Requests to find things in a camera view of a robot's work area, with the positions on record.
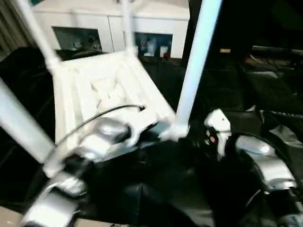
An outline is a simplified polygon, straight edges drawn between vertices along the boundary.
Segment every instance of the black surface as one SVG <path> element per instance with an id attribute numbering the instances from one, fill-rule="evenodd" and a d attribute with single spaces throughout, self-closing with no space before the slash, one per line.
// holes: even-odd
<path id="1" fill-rule="evenodd" d="M 194 38 L 202 0 L 190 0 L 190 20 L 183 58 L 188 59 Z M 233 57 L 243 60 L 253 45 L 303 49 L 303 10 L 297 0 L 229 0 L 223 1 L 209 54 L 220 55 L 220 49 L 230 49 Z"/>
<path id="2" fill-rule="evenodd" d="M 61 51 L 59 54 L 64 60 L 68 60 L 99 53 Z M 140 60 L 168 103 L 176 110 L 186 69 L 171 60 L 150 58 Z M 233 132 L 256 135 L 264 135 L 263 131 L 268 132 L 270 129 L 268 127 L 270 122 L 268 120 L 264 122 L 258 111 L 260 109 L 301 114 L 303 96 L 302 88 L 297 82 L 302 80 L 302 70 L 299 67 L 291 73 L 289 70 L 280 70 L 281 76 L 278 79 L 251 73 L 252 71 L 256 72 L 259 69 L 242 66 L 229 55 L 208 60 L 191 116 L 191 129 L 196 130 L 195 138 L 199 137 L 205 116 L 215 108 L 223 110 L 231 122 Z M 0 75 L 53 139 L 53 83 L 51 75 L 45 69 L 41 53 L 25 48 L 13 52 L 0 63 Z M 277 94 L 282 94 L 283 100 L 286 101 L 280 102 L 281 96 Z M 245 111 L 254 105 L 255 111 Z M 300 118 L 288 115 L 279 114 L 275 117 L 275 124 L 287 125 L 302 141 L 301 121 Z M 27 187 L 40 165 L 4 131 L 1 132 L 0 145 L 1 205 L 23 211 L 27 206 L 24 203 L 25 197 L 28 197 Z M 149 214 L 152 212 L 160 218 L 166 218 L 163 225 L 178 226 L 179 223 L 185 222 L 190 226 L 193 220 L 211 215 L 206 201 L 214 211 L 218 226 L 237 223 L 245 214 L 245 204 L 254 193 L 253 185 L 249 185 L 252 183 L 251 180 L 247 178 L 245 171 L 241 171 L 236 160 L 228 158 L 218 166 L 203 156 L 203 149 L 194 147 L 192 143 L 187 147 L 161 144 L 118 158 L 113 161 L 115 164 L 103 166 L 95 176 L 95 182 L 102 177 L 102 181 L 107 181 L 108 184 L 103 186 L 97 184 L 92 187 L 95 202 L 100 203 L 96 203 L 96 207 L 88 209 L 83 215 L 112 220 L 115 214 L 113 210 L 119 204 L 120 208 L 115 212 L 119 214 L 121 223 L 148 221 L 156 226 L 159 222 L 151 219 Z M 292 152 L 291 149 L 286 149 L 287 151 L 290 151 L 289 156 L 286 155 L 289 165 L 294 169 L 301 166 L 300 157 L 303 151 L 298 149 Z M 302 176 L 300 168 L 296 172 Z M 248 188 L 240 187 L 239 181 L 241 183 L 247 181 Z M 108 193 L 115 194 L 116 198 L 108 196 Z M 186 207 L 184 204 L 191 204 L 195 209 L 191 212 L 181 209 L 180 207 Z M 141 207 L 141 212 L 134 212 L 138 207 Z M 178 223 L 172 222 L 171 217 L 177 216 L 180 217 Z"/>

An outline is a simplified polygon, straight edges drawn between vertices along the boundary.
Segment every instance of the cabinet door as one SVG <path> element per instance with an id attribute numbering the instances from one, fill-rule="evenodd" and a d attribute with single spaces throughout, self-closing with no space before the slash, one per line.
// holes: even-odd
<path id="1" fill-rule="evenodd" d="M 122 51 L 125 49 L 122 19 L 121 17 L 108 17 L 108 20 L 114 51 Z M 162 56 L 162 51 L 168 51 L 172 58 L 182 58 L 187 25 L 186 20 L 135 17 L 134 35 L 139 52 L 140 45 L 143 43 L 146 45 L 146 49 L 155 49 L 154 52 L 157 55 Z"/>
<path id="2" fill-rule="evenodd" d="M 54 49 L 99 49 L 113 52 L 107 16 L 36 12 Z"/>

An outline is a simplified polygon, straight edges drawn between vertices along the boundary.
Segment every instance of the white plastic structure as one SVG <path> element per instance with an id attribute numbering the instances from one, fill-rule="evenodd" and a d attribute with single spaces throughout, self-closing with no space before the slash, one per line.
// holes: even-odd
<path id="1" fill-rule="evenodd" d="M 131 30 L 132 21 L 128 0 L 123 0 L 122 4 L 127 51 L 64 62 L 60 61 L 46 41 L 46 37 L 33 16 L 28 0 L 16 1 L 53 76 L 56 142 L 77 125 L 98 112 L 107 110 L 109 107 L 125 104 L 144 105 L 149 115 L 153 113 L 153 116 L 150 115 L 151 118 L 156 117 L 158 120 L 170 122 L 173 126 L 166 134 L 169 137 L 177 140 L 187 135 L 189 116 L 222 0 L 203 0 L 176 119 L 175 113 L 134 54 L 134 48 L 132 48 L 134 35 Z M 4 95 L 8 94 L 8 91 L 2 91 Z M 4 129 L 11 132 L 16 141 L 33 157 L 42 162 L 50 152 L 48 148 L 52 147 L 45 133 L 34 127 L 34 121 L 27 121 L 28 124 L 32 124 L 33 128 L 33 130 L 27 131 L 26 124 L 19 125 L 13 122 L 11 118 L 4 115 L 5 111 L 3 109 L 0 110 L 1 117 L 12 121 L 11 129 L 13 130 L 9 131 L 3 123 L 4 118 L 2 118 L 1 125 Z M 12 110 L 21 119 L 28 118 L 21 108 Z M 127 118 L 135 118 L 134 114 L 134 110 L 121 110 L 111 113 L 110 116 L 127 120 Z M 23 129 L 18 130 L 17 126 L 23 127 Z M 35 140 L 35 138 L 39 142 L 37 144 L 41 146 L 40 151 L 35 146 L 26 146 L 23 143 L 23 141 L 30 141 L 30 139 Z M 67 147 L 59 152 L 58 158 L 63 158 L 67 155 L 67 151 L 77 144 L 77 136 L 72 137 L 67 141 Z M 44 171 L 49 177 L 52 177 L 56 171 L 55 168 L 56 163 L 52 163 L 45 165 Z"/>
<path id="2" fill-rule="evenodd" d="M 219 158 L 225 156 L 225 145 L 228 138 L 232 135 L 231 123 L 224 115 L 222 110 L 216 109 L 212 111 L 204 121 L 207 127 L 213 127 L 217 131 L 218 136 L 218 154 Z"/>
<path id="3" fill-rule="evenodd" d="M 0 100 L 1 127 L 39 163 L 43 163 L 54 144 L 1 79 Z"/>
<path id="4" fill-rule="evenodd" d="M 158 120 L 174 122 L 174 111 L 135 55 L 128 0 L 122 2 L 126 51 L 71 61 L 60 61 L 57 58 L 46 42 L 28 1 L 17 2 L 53 76 L 56 142 L 88 118 L 120 105 L 143 105 L 151 118 L 153 115 Z M 134 108 L 122 109 L 108 116 L 128 121 L 135 118 L 137 112 Z M 68 155 L 79 144 L 81 136 L 76 134 L 69 138 L 56 152 L 57 159 Z M 57 168 L 58 163 L 50 162 L 44 166 L 44 171 L 51 177 Z"/>
<path id="5" fill-rule="evenodd" d="M 128 4 L 132 12 L 130 25 L 133 26 L 130 29 L 125 26 L 123 18 L 124 9 L 129 10 L 122 6 L 117 0 L 44 0 L 33 6 L 32 11 L 49 45 L 56 50 L 65 46 L 58 28 L 98 31 L 96 36 L 101 44 L 98 47 L 107 53 L 124 51 L 127 46 L 132 46 L 128 43 L 131 39 L 127 40 L 126 32 L 130 31 L 133 35 L 134 31 L 169 35 L 171 42 L 165 45 L 171 47 L 168 49 L 171 57 L 182 58 L 190 18 L 188 0 L 134 0 Z M 75 38 L 74 44 L 82 43 Z"/>
<path id="6" fill-rule="evenodd" d="M 206 62 L 222 0 L 203 0 L 171 136 L 178 139 L 188 133 L 188 121 Z"/>

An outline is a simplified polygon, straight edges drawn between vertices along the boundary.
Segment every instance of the black wire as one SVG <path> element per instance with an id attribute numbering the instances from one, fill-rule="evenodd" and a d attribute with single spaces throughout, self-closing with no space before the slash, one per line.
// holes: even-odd
<path id="1" fill-rule="evenodd" d="M 84 125 L 86 125 L 87 123 L 89 123 L 90 121 L 93 121 L 95 120 L 96 118 L 98 117 L 101 117 L 107 113 L 110 113 L 112 111 L 115 111 L 115 110 L 119 110 L 119 109 L 123 109 L 123 108 L 128 108 L 128 107 L 136 107 L 138 108 L 140 111 L 142 111 L 145 107 L 143 106 L 139 106 L 139 105 L 122 105 L 122 106 L 118 106 L 118 107 L 114 107 L 112 109 L 109 109 L 109 110 L 106 110 L 106 111 L 103 111 L 99 114 L 96 114 L 95 116 L 89 118 L 88 120 L 84 121 L 83 123 L 81 123 L 80 125 L 78 125 L 76 128 L 74 128 L 72 131 L 70 131 L 66 136 L 64 136 L 57 144 L 56 144 L 56 147 L 58 147 L 59 145 L 63 144 L 66 139 L 68 137 L 70 137 L 72 134 L 74 134 L 76 131 L 78 131 L 80 128 L 82 128 Z"/>
<path id="2" fill-rule="evenodd" d="M 245 208 L 247 208 L 260 193 L 261 193 L 261 189 L 256 190 L 256 192 L 253 193 L 253 195 L 250 197 L 250 199 L 246 203 Z"/>
<path id="3" fill-rule="evenodd" d="M 118 106 L 118 107 L 115 107 L 115 108 L 112 108 L 112 109 L 109 109 L 109 110 L 106 110 L 106 111 L 103 111 L 99 114 L 96 114 L 95 116 L 89 118 L 88 120 L 84 121 L 83 123 L 81 123 L 80 125 L 78 125 L 76 128 L 74 128 L 72 131 L 70 131 L 66 136 L 64 136 L 55 146 L 55 148 L 50 152 L 48 158 L 46 159 L 45 163 L 49 160 L 49 158 L 52 156 L 52 154 L 54 153 L 54 151 L 56 150 L 56 148 L 58 146 L 60 146 L 61 144 L 63 144 L 66 139 L 68 137 L 70 137 L 72 134 L 74 134 L 76 131 L 78 131 L 80 128 L 82 128 L 84 125 L 86 125 L 87 123 L 89 123 L 90 121 L 93 121 L 95 120 L 96 118 L 98 117 L 101 117 L 107 113 L 110 113 L 112 111 L 115 111 L 115 110 L 119 110 L 119 109 L 123 109 L 123 108 L 128 108 L 128 107 L 136 107 L 138 108 L 140 111 L 142 111 L 145 107 L 143 106 L 139 106 L 139 105 L 122 105 L 122 106 Z M 36 183 L 39 183 L 39 181 L 37 181 L 36 179 L 38 178 L 38 176 L 42 176 L 43 175 L 43 164 L 39 167 L 39 169 L 37 170 L 37 172 L 35 173 L 34 177 L 33 177 L 33 180 L 32 180 L 32 183 L 29 185 L 28 187 L 28 190 L 27 190 L 27 193 L 25 195 L 25 198 L 24 198 L 24 202 L 26 202 L 29 198 L 30 198 L 30 194 L 31 192 L 36 188 Z"/>

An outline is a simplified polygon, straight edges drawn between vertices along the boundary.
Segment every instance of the white pipe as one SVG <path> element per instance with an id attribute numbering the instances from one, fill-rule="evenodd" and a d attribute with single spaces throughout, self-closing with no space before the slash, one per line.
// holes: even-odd
<path id="1" fill-rule="evenodd" d="M 122 15 L 123 15 L 123 28 L 125 31 L 126 50 L 134 53 L 133 21 L 131 17 L 129 0 L 122 0 Z"/>
<path id="2" fill-rule="evenodd" d="M 176 130 L 183 131 L 179 133 L 187 134 L 188 131 L 190 113 L 212 41 L 221 3 L 222 0 L 203 0 L 201 5 L 174 125 Z"/>
<path id="3" fill-rule="evenodd" d="M 36 41 L 39 49 L 41 50 L 45 63 L 48 69 L 53 69 L 60 63 L 60 59 L 56 55 L 55 51 L 50 47 L 46 36 L 44 35 L 42 29 L 36 21 L 36 18 L 31 10 L 29 0 L 16 0 L 21 13 L 24 16 L 24 19 L 27 23 L 31 34 L 33 35 L 34 40 Z"/>
<path id="4" fill-rule="evenodd" d="M 0 100 L 1 127 L 39 163 L 43 163 L 54 149 L 54 143 L 1 79 Z"/>

